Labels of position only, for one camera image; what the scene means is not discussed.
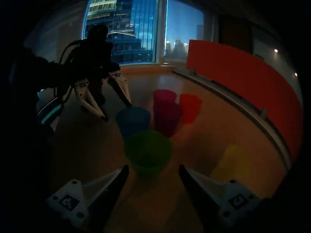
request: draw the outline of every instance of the red cup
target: red cup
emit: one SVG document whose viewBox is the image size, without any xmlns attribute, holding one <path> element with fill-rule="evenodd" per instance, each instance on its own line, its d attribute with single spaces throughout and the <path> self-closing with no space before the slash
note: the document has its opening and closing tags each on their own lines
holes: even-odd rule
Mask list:
<svg viewBox="0 0 311 233">
<path fill-rule="evenodd" d="M 171 102 L 174 103 L 176 101 L 177 94 L 171 90 L 155 90 L 153 92 L 153 100 L 154 102 Z"/>
<path fill-rule="evenodd" d="M 180 95 L 180 106 L 183 111 L 181 121 L 186 124 L 192 123 L 202 106 L 202 100 L 192 94 L 181 94 Z"/>
<path fill-rule="evenodd" d="M 177 103 L 156 102 L 153 106 L 155 130 L 171 137 L 182 117 L 182 108 Z"/>
</svg>

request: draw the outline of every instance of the plastic cup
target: plastic cup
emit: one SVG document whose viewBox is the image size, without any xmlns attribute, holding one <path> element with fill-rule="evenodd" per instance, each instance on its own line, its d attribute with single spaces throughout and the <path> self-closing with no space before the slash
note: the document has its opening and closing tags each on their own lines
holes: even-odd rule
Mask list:
<svg viewBox="0 0 311 233">
<path fill-rule="evenodd" d="M 183 123 L 192 123 L 202 106 L 202 100 L 192 94 L 181 94 L 180 95 L 180 106 L 183 110 L 183 116 L 181 121 Z"/>
<path fill-rule="evenodd" d="M 162 134 L 144 130 L 133 134 L 125 143 L 125 154 L 140 178 L 157 177 L 173 152 L 168 138 Z"/>
<path fill-rule="evenodd" d="M 119 126 L 122 137 L 127 140 L 134 133 L 147 130 L 151 114 L 144 108 L 130 107 L 117 113 L 115 120 Z"/>
<path fill-rule="evenodd" d="M 171 90 L 155 90 L 153 92 L 154 102 L 171 102 L 175 103 L 177 94 Z"/>
<path fill-rule="evenodd" d="M 153 106 L 155 130 L 171 137 L 182 117 L 182 108 L 177 103 L 156 102 Z"/>
</svg>

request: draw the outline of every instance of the magenta cup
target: magenta cup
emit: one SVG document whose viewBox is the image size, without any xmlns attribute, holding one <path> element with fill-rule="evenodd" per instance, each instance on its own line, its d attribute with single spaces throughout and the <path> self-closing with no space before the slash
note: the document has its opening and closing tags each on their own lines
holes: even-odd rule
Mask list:
<svg viewBox="0 0 311 233">
<path fill-rule="evenodd" d="M 153 92 L 154 102 L 171 102 L 175 103 L 177 94 L 171 90 L 155 90 Z"/>
<path fill-rule="evenodd" d="M 156 102 L 153 106 L 155 130 L 171 137 L 182 117 L 182 108 L 177 103 Z"/>
</svg>

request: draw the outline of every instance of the wooden floor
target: wooden floor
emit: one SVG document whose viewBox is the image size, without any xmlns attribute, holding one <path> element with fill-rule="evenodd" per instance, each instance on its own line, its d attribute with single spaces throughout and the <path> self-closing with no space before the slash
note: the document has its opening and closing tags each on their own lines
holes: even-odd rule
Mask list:
<svg viewBox="0 0 311 233">
<path fill-rule="evenodd" d="M 156 89 L 195 94 L 203 100 L 203 105 L 193 124 L 179 125 L 171 138 L 172 158 L 157 179 L 140 180 L 130 169 L 104 232 L 202 232 L 179 178 L 180 164 L 220 181 L 237 178 L 261 198 L 275 192 L 285 175 L 280 157 L 267 137 L 237 109 L 171 73 L 127 78 L 132 104 L 151 113 L 152 94 Z M 66 104 L 56 128 L 51 192 L 71 179 L 87 183 L 129 164 L 114 120 L 125 106 L 110 86 L 103 87 L 103 94 L 110 117 L 108 123 L 82 113 L 73 95 Z"/>
</svg>

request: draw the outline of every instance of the red partition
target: red partition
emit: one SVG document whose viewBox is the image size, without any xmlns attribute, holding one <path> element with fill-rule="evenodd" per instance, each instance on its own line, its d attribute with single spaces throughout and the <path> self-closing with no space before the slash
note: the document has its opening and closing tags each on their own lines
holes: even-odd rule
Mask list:
<svg viewBox="0 0 311 233">
<path fill-rule="evenodd" d="M 239 49 L 202 40 L 190 40 L 187 69 L 231 89 L 258 109 L 266 107 L 296 159 L 303 132 L 303 109 L 287 81 L 259 58 Z"/>
</svg>

